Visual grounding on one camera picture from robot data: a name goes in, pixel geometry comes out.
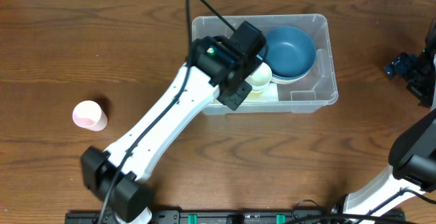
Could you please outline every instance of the brown tabletop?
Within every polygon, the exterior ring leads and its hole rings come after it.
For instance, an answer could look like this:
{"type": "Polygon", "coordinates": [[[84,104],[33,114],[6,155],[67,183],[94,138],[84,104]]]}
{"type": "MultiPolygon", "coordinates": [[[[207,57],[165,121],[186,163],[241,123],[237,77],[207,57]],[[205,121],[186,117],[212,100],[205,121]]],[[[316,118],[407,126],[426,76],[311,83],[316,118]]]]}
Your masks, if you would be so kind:
{"type": "MultiPolygon", "coordinates": [[[[157,204],[331,206],[381,172],[394,140],[429,111],[382,68],[422,50],[436,0],[208,1],[223,15],[327,17],[339,100],[313,114],[199,114],[149,180],[157,204]]],[[[191,8],[210,15],[196,0],[191,8]]],[[[62,223],[68,210],[99,209],[79,157],[139,121],[186,49],[184,0],[1,0],[0,222],[62,223]],[[75,126],[74,106],[102,97],[106,129],[75,126]]],[[[410,221],[436,223],[435,207],[418,198],[401,207],[410,221]]]]}

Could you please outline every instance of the blue bowl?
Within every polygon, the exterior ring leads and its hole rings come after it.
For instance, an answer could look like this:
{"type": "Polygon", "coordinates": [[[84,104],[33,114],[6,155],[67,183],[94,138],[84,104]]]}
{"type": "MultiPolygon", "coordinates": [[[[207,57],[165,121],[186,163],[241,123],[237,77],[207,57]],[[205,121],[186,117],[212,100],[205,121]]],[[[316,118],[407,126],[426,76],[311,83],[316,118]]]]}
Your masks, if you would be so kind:
{"type": "MultiPolygon", "coordinates": [[[[312,38],[296,27],[279,27],[266,34],[268,54],[264,62],[272,70],[273,78],[290,82],[309,73],[316,60],[312,38]]],[[[265,48],[259,55],[264,56],[265,48]]]]}

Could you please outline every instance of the pink cup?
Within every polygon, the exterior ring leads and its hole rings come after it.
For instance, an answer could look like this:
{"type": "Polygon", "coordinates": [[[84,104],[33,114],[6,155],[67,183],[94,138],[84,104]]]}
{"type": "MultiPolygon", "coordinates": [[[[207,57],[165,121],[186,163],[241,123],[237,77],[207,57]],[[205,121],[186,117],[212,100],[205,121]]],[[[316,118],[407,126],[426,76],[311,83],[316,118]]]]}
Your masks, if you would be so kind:
{"type": "Polygon", "coordinates": [[[73,110],[74,123],[84,129],[101,131],[108,124],[108,117],[94,101],[82,101],[73,110]]]}

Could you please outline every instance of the wooden table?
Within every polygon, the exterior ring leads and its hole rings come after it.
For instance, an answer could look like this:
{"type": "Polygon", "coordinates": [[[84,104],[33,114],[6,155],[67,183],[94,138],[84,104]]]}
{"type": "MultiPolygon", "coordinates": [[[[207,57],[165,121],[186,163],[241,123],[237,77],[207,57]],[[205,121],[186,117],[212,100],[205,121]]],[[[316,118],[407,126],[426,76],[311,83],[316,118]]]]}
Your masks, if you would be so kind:
{"type": "MultiPolygon", "coordinates": [[[[421,51],[436,0],[208,1],[223,15],[327,17],[339,100],[313,114],[199,114],[155,168],[157,204],[332,204],[382,171],[396,137],[429,111],[382,67],[421,51]]],[[[195,0],[192,10],[210,15],[195,0]]],[[[62,223],[68,210],[99,209],[79,157],[107,147],[157,101],[186,40],[184,0],[1,0],[0,223],[62,223]],[[73,124],[85,99],[109,101],[105,130],[73,124]]],[[[435,207],[417,198],[401,207],[410,221],[436,223],[435,207]]]]}

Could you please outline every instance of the green tape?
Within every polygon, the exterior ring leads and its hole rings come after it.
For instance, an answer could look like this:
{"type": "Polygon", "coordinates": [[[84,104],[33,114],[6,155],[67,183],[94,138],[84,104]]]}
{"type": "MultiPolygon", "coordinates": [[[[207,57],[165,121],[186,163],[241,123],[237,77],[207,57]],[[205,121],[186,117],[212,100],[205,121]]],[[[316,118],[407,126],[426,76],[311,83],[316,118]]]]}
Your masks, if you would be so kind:
{"type": "Polygon", "coordinates": [[[286,217],[284,214],[277,215],[277,224],[284,224],[286,222],[286,217]]]}
{"type": "Polygon", "coordinates": [[[197,215],[196,214],[190,214],[188,215],[188,224],[197,224],[197,215]]]}

